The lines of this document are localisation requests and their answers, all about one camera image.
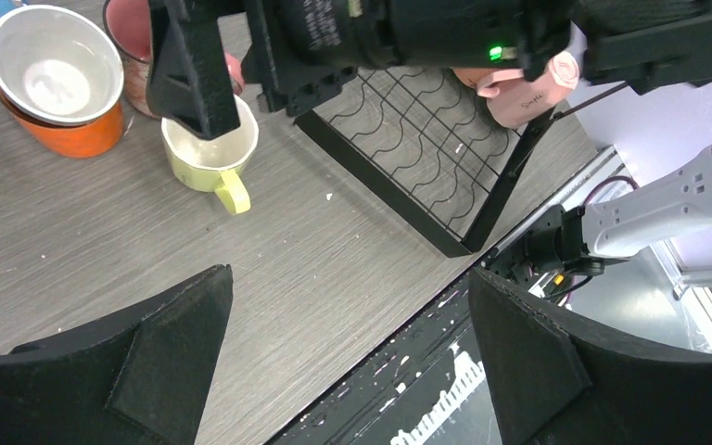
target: white wall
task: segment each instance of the white wall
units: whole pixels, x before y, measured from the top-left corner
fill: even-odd
[[[582,36],[571,51],[580,54]],[[614,85],[582,84],[569,97],[572,106]],[[640,185],[673,172],[712,144],[712,83],[702,88],[673,85],[647,95],[625,89],[578,113],[588,135],[613,145]],[[712,267],[712,230],[674,240],[686,268]]]

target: wire rack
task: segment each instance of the wire rack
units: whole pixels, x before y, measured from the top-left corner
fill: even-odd
[[[450,257],[483,248],[532,149],[450,70],[359,70],[296,123]]]

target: black metal frame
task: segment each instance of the black metal frame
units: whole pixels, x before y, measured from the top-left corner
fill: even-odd
[[[376,72],[383,72],[387,74],[389,79],[393,82],[392,86],[385,93],[380,92],[379,88],[372,84],[371,80],[374,78]],[[424,72],[429,72],[429,70],[423,70],[415,74],[403,74],[400,76],[393,73],[391,70],[360,71],[357,75],[358,81],[356,81],[361,82],[362,84],[362,103],[359,109],[350,114],[337,114],[329,120],[322,118],[316,111],[309,111],[296,118],[295,123],[318,146],[328,153],[329,156],[342,165],[348,172],[350,172],[350,174],[359,179],[359,181],[367,186],[367,188],[383,200],[390,208],[396,211],[402,219],[416,229],[420,235],[426,238],[444,255],[450,258],[470,255],[472,253],[479,252],[484,248],[487,239],[490,236],[490,232],[495,226],[495,223],[498,221],[498,217],[501,215],[506,202],[512,195],[517,185],[521,172],[525,169],[525,166],[528,163],[528,159],[530,158],[533,149],[536,147],[536,144],[541,140],[550,126],[554,123],[554,119],[552,119],[553,112],[549,111],[545,113],[528,125],[527,129],[522,135],[520,135],[520,138],[505,165],[500,171],[498,171],[489,164],[490,157],[492,155],[482,157],[476,154],[476,151],[473,149],[474,143],[487,140],[492,136],[492,133],[483,138],[468,138],[460,136],[459,130],[466,126],[479,125],[482,123],[486,123],[489,127],[492,127],[491,130],[499,129],[499,131],[507,134],[507,142],[504,152],[509,146],[509,132],[505,129],[501,129],[494,122],[489,122],[489,116],[486,119],[482,116],[482,120],[484,122],[479,122],[477,120],[477,115],[479,114],[478,105],[475,105],[474,107],[474,115],[470,118],[466,117],[465,121],[457,121],[453,125],[445,122],[445,119],[440,117],[440,114],[443,111],[450,110],[461,106],[461,104],[467,103],[466,99],[468,97],[471,97],[475,101],[481,101],[482,104],[483,99],[475,96],[470,89],[464,87],[463,85],[459,85],[458,83],[460,91],[458,102],[456,104],[431,109],[431,107],[425,103],[422,96],[426,94],[436,94],[441,88],[443,88],[446,76],[441,78],[441,85],[438,88],[424,90],[416,94],[412,93],[403,83],[403,80],[417,78]],[[393,103],[391,98],[389,98],[391,92],[398,88],[400,90],[404,90],[405,93],[412,98],[410,106],[398,106]],[[365,97],[368,91],[377,95],[380,99],[381,121],[378,123],[377,127],[369,133],[357,132],[352,137],[347,137],[336,127],[333,122],[339,118],[348,118],[361,112],[364,108],[364,102],[366,101]],[[414,124],[412,119],[408,117],[410,109],[414,106],[421,106],[419,108],[423,110],[424,113],[429,115],[429,119],[426,124],[421,126],[421,128],[420,125]],[[402,130],[401,126],[403,123],[408,123],[412,127],[412,131],[419,133],[418,145],[422,151],[424,151],[425,145],[429,144],[432,144],[438,151],[438,175],[440,175],[442,162],[448,162],[452,165],[456,185],[455,190],[451,195],[453,196],[457,193],[458,188],[464,187],[467,189],[467,193],[469,193],[472,198],[470,202],[470,209],[467,209],[464,213],[451,216],[448,221],[444,221],[445,219],[439,217],[435,212],[435,206],[443,202],[442,199],[433,202],[431,205],[426,205],[414,195],[416,187],[420,184],[417,184],[414,187],[405,187],[394,178],[394,173],[396,173],[397,170],[407,169],[411,166],[401,166],[395,169],[394,172],[389,172],[375,161],[374,156],[369,156],[365,153],[365,150],[354,141],[354,139],[358,136],[366,136],[378,132],[386,121],[388,121],[388,118],[386,117],[386,109],[389,109],[399,115],[400,131]],[[445,131],[448,132],[448,134],[446,134],[443,138],[442,143],[434,142],[435,137],[426,133],[429,132],[430,123],[436,123],[438,127],[443,127]],[[394,147],[389,149],[384,149],[382,147],[379,152],[388,152],[396,149],[400,146],[400,144],[402,144],[403,138],[406,138],[405,134],[400,136],[400,141]],[[448,141],[454,141],[455,143],[459,142],[460,146],[464,146],[465,150],[463,150],[463,154],[458,154],[453,157],[450,153],[447,153],[443,146]],[[477,166],[478,172],[476,174],[470,174],[463,165],[464,157],[467,152],[474,155],[470,156],[470,158],[477,159],[476,163],[481,162],[481,164]],[[488,174],[494,174],[497,176],[497,180],[491,188],[483,185],[479,181],[479,176],[482,172],[487,172]],[[436,176],[436,178],[422,185],[431,184],[436,181],[437,178],[438,177]],[[486,195],[486,197],[484,197],[484,201],[481,203],[481,206],[476,209],[477,201],[479,200],[477,198],[477,194],[479,193]],[[453,230],[451,228],[452,221],[462,219],[466,215],[469,216],[468,219],[472,218],[472,222],[467,230],[465,230],[464,233],[458,233],[458,231]]]

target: pink cup with text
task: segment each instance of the pink cup with text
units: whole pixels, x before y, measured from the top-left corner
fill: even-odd
[[[535,82],[522,70],[495,70],[477,83],[492,117],[506,128],[518,128],[566,99],[579,82],[579,65],[568,52],[553,57]]]
[[[148,0],[106,0],[103,8],[105,32],[119,48],[124,64],[124,95],[141,113],[158,119],[148,109],[146,85],[151,67],[151,17]],[[241,63],[225,53],[234,94],[244,91]]]

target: red mug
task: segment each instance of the red mug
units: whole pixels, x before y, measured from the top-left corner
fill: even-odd
[[[124,96],[141,113],[158,119],[148,109],[146,85],[151,65],[151,17],[148,0],[107,0],[103,8],[105,33],[116,45],[124,64]],[[244,78],[238,59],[225,53],[234,94],[241,95]]]

